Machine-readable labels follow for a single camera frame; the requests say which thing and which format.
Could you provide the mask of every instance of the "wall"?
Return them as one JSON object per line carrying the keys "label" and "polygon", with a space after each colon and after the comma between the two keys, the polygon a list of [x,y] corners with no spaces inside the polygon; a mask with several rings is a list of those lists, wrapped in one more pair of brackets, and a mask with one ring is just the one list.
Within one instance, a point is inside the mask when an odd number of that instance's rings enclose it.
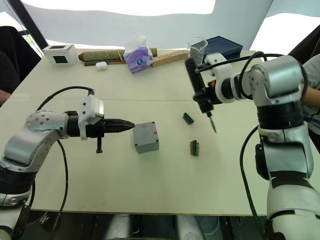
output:
{"label": "wall", "polygon": [[25,6],[44,37],[52,41],[124,46],[136,37],[145,35],[150,47],[171,49],[185,48],[190,37],[223,36],[248,49],[271,1],[216,0],[212,14],[162,16],[44,9],[26,3]]}
{"label": "wall", "polygon": [[273,0],[251,50],[288,54],[320,25],[320,0]]}

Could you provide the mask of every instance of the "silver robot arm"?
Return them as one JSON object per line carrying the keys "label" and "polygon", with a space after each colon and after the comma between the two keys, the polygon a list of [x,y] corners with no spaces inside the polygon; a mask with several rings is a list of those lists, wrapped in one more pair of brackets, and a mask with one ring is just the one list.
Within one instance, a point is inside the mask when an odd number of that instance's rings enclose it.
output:
{"label": "silver robot arm", "polygon": [[24,128],[8,141],[0,159],[0,240],[23,231],[30,210],[25,203],[31,186],[57,140],[98,138],[96,152],[102,153],[104,133],[135,126],[129,121],[103,117],[104,104],[92,94],[81,104],[79,115],[75,111],[38,110],[27,117]]}
{"label": "silver robot arm", "polygon": [[[204,61],[213,65],[226,59],[214,53]],[[213,104],[245,99],[242,91],[253,98],[260,136],[255,148],[256,168],[269,180],[265,237],[319,239],[320,194],[308,181],[314,161],[302,114],[299,63],[293,57],[281,56],[255,64],[245,71],[241,83],[240,74],[233,73],[230,64],[220,65],[211,70],[216,81],[209,87],[195,72],[192,60],[186,61],[186,67],[195,91],[193,99],[207,115]]]}

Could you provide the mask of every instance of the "white device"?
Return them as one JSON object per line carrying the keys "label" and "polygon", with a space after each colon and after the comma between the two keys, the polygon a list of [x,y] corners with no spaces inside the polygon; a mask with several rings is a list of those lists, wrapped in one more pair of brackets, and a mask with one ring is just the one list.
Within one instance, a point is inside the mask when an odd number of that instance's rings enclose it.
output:
{"label": "white device", "polygon": [[73,44],[50,45],[42,51],[53,65],[75,64],[77,62],[77,52]]}
{"label": "white device", "polygon": [[105,61],[100,61],[95,64],[95,68],[100,71],[107,68],[107,63]]}

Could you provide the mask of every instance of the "white small box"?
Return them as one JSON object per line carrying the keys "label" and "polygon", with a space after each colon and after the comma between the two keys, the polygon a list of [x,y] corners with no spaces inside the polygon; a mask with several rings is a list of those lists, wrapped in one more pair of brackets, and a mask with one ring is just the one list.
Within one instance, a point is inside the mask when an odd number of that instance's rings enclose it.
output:
{"label": "white small box", "polygon": [[42,51],[50,63],[55,65],[75,64],[77,62],[78,56],[73,44],[50,45]]}

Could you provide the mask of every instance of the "floor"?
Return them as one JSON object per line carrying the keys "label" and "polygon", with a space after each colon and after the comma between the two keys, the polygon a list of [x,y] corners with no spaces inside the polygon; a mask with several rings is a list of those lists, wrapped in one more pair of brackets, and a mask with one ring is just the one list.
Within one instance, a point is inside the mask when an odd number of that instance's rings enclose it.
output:
{"label": "floor", "polygon": [[[49,239],[57,213],[49,212],[40,221],[36,221],[44,212],[33,211],[30,215],[29,226],[20,238],[21,240]],[[111,214],[63,213],[58,222],[55,240],[101,240],[111,220]],[[217,216],[196,217],[206,240],[251,240],[260,239],[252,217],[230,217],[232,237],[223,238],[221,225]],[[264,224],[265,217],[260,218]],[[176,239],[175,218],[172,215],[133,215],[132,236],[135,238]]]}

